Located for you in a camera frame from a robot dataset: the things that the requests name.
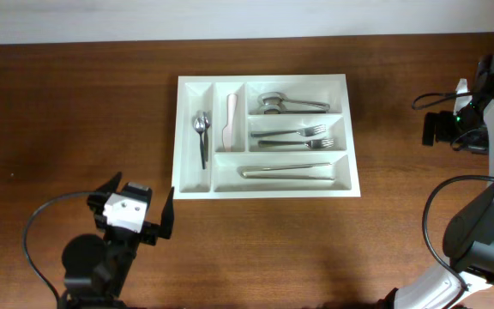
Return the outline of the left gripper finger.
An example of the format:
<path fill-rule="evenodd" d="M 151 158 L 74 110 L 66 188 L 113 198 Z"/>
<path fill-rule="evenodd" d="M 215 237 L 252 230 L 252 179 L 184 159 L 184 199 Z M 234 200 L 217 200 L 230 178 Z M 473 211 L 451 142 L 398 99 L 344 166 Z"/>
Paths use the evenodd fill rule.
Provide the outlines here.
<path fill-rule="evenodd" d="M 110 180 L 105 182 L 102 186 L 96 189 L 96 192 L 112 194 L 115 193 L 119 187 L 123 174 L 121 172 L 117 172 Z"/>
<path fill-rule="evenodd" d="M 170 239 L 174 225 L 174 198 L 175 188 L 172 187 L 166 199 L 166 203 L 161 212 L 160 226 L 158 229 L 158 237 L 161 239 Z"/>

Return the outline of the metal tongs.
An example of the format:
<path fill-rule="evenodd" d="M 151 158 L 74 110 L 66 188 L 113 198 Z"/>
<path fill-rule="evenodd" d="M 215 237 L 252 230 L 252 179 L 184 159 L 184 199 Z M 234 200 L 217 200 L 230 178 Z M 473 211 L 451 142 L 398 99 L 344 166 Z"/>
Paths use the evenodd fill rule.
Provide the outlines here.
<path fill-rule="evenodd" d="M 331 167 L 331 163 L 310 163 L 286 166 L 240 167 L 238 174 L 243 179 L 285 179 L 285 180 L 322 180 L 334 181 L 335 176 L 321 172 L 308 173 L 320 167 Z"/>

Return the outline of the small metal spoon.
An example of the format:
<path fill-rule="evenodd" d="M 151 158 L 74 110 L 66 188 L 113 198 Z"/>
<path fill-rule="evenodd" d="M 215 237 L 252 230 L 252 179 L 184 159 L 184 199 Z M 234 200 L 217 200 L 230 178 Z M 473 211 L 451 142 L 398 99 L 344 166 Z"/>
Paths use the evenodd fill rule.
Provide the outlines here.
<path fill-rule="evenodd" d="M 208 113 L 207 112 L 202 112 L 202 116 L 203 116 L 203 120 L 204 120 L 204 123 L 205 123 L 205 131 L 203 133 L 203 143 L 204 143 L 204 159 L 205 159 L 205 162 L 208 163 L 208 144 L 209 144 L 209 137 L 208 137 L 208 130 L 211 126 L 211 123 L 210 123 L 210 120 L 209 120 L 209 117 L 208 117 Z"/>
<path fill-rule="evenodd" d="M 199 143 L 200 143 L 200 156 L 201 156 L 201 162 L 202 162 L 202 169 L 206 169 L 206 161 L 205 161 L 205 152 L 204 152 L 204 139 L 203 135 L 206 132 L 206 126 L 205 126 L 205 121 L 203 117 L 197 117 L 194 120 L 194 129 L 196 133 L 199 135 Z"/>

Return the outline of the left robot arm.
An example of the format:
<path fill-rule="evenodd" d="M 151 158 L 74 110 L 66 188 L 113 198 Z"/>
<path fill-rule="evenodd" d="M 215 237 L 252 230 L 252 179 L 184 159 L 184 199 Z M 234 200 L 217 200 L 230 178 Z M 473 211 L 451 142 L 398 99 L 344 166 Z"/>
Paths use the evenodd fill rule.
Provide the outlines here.
<path fill-rule="evenodd" d="M 58 308 L 125 308 L 119 299 L 140 245 L 154 246 L 158 239 L 170 239 L 174 224 L 170 190 L 160 223 L 146 220 L 153 191 L 133 182 L 119 188 L 117 173 L 101 187 L 87 194 L 96 228 L 103 233 L 85 233 L 63 249 L 64 292 Z"/>

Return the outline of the pink plastic knife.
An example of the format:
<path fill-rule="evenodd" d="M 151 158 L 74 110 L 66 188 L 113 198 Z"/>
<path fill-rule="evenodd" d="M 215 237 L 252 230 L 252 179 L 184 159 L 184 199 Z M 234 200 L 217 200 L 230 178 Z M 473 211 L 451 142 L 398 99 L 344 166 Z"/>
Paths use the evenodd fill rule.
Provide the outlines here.
<path fill-rule="evenodd" d="M 226 152 L 232 151 L 233 123 L 237 103 L 238 96 L 236 94 L 229 94 L 226 97 L 226 125 L 222 130 L 222 143 Z"/>

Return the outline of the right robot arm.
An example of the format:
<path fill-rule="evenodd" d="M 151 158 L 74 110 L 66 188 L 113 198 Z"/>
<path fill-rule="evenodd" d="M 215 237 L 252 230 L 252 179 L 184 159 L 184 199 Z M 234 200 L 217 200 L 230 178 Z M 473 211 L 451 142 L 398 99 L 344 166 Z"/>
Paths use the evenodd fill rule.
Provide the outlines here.
<path fill-rule="evenodd" d="M 437 104 L 453 100 L 455 107 L 425 114 L 422 143 L 446 142 L 457 152 L 486 155 L 489 172 L 447 179 L 431 192 L 421 226 L 436 264 L 416 282 L 392 289 L 378 308 L 459 308 L 468 296 L 494 287 L 494 53 L 479 60 L 472 85 L 460 80 L 453 93 L 434 96 Z M 431 205 L 442 189 L 461 181 L 487 186 L 449 221 L 438 253 L 428 233 Z"/>

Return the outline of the metal fork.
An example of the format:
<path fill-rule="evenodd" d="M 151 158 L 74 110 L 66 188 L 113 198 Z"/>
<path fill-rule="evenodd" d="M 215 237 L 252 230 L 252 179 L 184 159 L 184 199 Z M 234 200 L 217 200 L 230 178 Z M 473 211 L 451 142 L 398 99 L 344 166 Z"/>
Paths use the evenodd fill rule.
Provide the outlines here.
<path fill-rule="evenodd" d="M 326 131 L 327 131 L 327 126 L 325 124 L 319 124 L 316 126 L 304 127 L 296 130 L 252 131 L 250 133 L 250 136 L 254 138 L 262 138 L 268 136 L 297 134 L 304 137 L 310 137 L 310 136 L 316 136 Z"/>
<path fill-rule="evenodd" d="M 309 149 L 331 148 L 334 146 L 334 139 L 312 139 L 308 141 L 270 141 L 262 140 L 258 142 L 261 148 L 303 146 Z"/>

